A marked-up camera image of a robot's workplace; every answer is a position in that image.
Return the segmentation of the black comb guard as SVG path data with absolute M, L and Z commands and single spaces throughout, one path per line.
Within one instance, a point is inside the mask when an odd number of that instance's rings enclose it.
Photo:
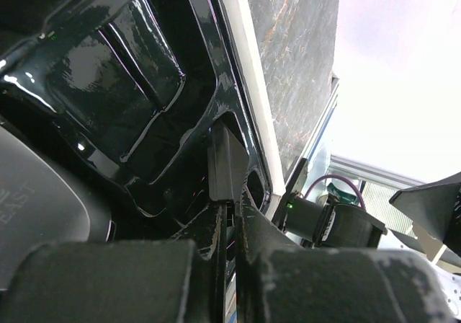
M 213 201 L 240 200 L 249 164 L 246 148 L 223 123 L 211 128 L 207 148 L 209 196 Z

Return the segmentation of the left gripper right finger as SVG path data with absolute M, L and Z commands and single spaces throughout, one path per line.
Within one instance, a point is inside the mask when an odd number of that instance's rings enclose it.
M 452 322 L 441 286 L 418 254 L 304 249 L 256 207 L 236 205 L 239 322 Z

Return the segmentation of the black silver hair clipper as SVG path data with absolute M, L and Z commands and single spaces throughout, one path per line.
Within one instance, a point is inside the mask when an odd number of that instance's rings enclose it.
M 1 289 L 42 244 L 105 242 L 109 206 L 88 185 L 1 129 Z

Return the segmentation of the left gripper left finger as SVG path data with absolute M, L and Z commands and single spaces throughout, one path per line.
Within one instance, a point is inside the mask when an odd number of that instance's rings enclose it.
M 221 322 L 226 202 L 170 240 L 49 244 L 19 266 L 3 322 Z

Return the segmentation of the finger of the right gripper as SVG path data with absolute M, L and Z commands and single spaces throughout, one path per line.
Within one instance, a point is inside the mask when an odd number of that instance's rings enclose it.
M 389 203 L 438 240 L 446 239 L 460 194 L 460 173 L 395 193 Z

